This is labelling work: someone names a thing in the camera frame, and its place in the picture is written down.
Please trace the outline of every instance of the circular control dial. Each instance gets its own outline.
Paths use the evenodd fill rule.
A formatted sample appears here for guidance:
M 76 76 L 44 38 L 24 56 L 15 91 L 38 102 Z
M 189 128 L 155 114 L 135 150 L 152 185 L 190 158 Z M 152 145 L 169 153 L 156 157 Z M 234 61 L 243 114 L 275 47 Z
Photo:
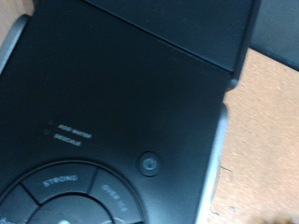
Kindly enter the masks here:
M 107 211 L 92 199 L 68 195 L 42 205 L 28 224 L 95 224 L 111 221 Z

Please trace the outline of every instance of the black control panel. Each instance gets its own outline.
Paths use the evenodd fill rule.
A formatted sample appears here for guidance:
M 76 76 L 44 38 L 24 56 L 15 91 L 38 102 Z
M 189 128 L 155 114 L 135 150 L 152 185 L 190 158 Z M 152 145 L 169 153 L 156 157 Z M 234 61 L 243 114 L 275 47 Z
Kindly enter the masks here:
M 94 164 L 55 163 L 15 183 L 0 204 L 1 223 L 143 223 L 123 180 Z
M 97 1 L 43 0 L 11 32 L 0 51 L 1 224 L 206 222 L 235 50 L 227 69 Z

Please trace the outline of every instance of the silver side trim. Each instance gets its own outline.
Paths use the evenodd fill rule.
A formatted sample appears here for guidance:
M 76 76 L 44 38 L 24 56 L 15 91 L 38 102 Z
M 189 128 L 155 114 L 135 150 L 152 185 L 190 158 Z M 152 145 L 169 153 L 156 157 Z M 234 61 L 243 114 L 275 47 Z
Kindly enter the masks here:
M 22 15 L 19 17 L 15 23 L 13 23 L 12 27 L 10 28 L 7 37 L 0 48 L 0 76 L 5 68 L 7 61 L 14 50 L 20 36 L 21 32 L 23 31 L 25 25 L 29 21 L 30 16 Z
M 207 222 L 208 211 L 213 201 L 216 190 L 216 182 L 220 169 L 222 149 L 224 145 L 226 129 L 228 124 L 228 113 L 225 105 L 222 105 L 221 117 L 218 122 L 214 143 L 206 170 L 206 180 L 202 192 L 201 202 L 195 224 L 205 224 Z

